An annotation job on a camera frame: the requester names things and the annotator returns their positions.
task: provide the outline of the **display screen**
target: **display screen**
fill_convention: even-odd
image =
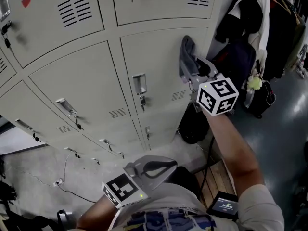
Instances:
[[[235,215],[238,209],[238,203],[235,201],[218,198],[212,209],[226,214]]]

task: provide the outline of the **gray cloth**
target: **gray cloth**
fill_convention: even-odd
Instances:
[[[182,71],[182,67],[185,67],[188,72],[195,76],[199,74],[200,65],[194,59],[193,52],[195,50],[195,43],[189,36],[184,36],[182,40],[182,45],[180,48],[180,77],[186,83],[184,72]]]

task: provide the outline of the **forearm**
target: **forearm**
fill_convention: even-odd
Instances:
[[[238,195],[249,186],[263,184],[256,156],[232,122],[225,115],[211,116],[206,111],[204,114],[234,179]]]
[[[106,231],[117,211],[118,209],[104,195],[81,216],[76,228],[86,231]]]

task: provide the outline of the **locker door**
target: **locker door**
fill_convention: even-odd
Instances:
[[[177,105],[151,115],[140,116],[139,122],[147,146],[151,149],[171,143],[180,114],[186,105]]]
[[[16,71],[13,69],[9,61],[4,56],[3,52],[0,50],[0,88],[15,74]]]
[[[96,140],[101,141],[104,148],[124,155],[138,154],[143,152],[140,139],[135,125],[131,119],[108,124],[95,129],[89,134]]]
[[[166,18],[211,18],[214,0],[114,0],[119,25]]]
[[[119,159],[119,157],[109,153],[82,134],[75,134],[61,140],[51,141],[50,145],[57,149],[67,149],[73,154],[76,152],[80,157],[85,156],[89,159],[96,158],[99,161]]]
[[[180,102],[191,92],[179,77],[179,54],[185,35],[196,43],[196,53],[204,43],[207,28],[157,30],[121,38],[128,77],[138,114],[143,114],[140,95],[135,91],[134,78],[146,80],[145,113]]]
[[[49,51],[87,34],[103,30],[97,0],[8,0],[11,14],[1,27],[25,67]]]
[[[25,132],[47,140],[76,133],[22,81],[0,98],[0,114]]]
[[[129,117],[108,43],[93,45],[63,57],[30,75],[37,87],[56,103],[65,99],[77,111],[84,130]]]

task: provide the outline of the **backpack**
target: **backpack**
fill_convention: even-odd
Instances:
[[[216,69],[230,78],[238,91],[250,75],[256,61],[256,51],[243,36],[229,43],[212,60]]]
[[[197,112],[190,103],[178,128],[180,136],[186,143],[196,144],[205,138],[208,129],[209,124],[203,112]]]

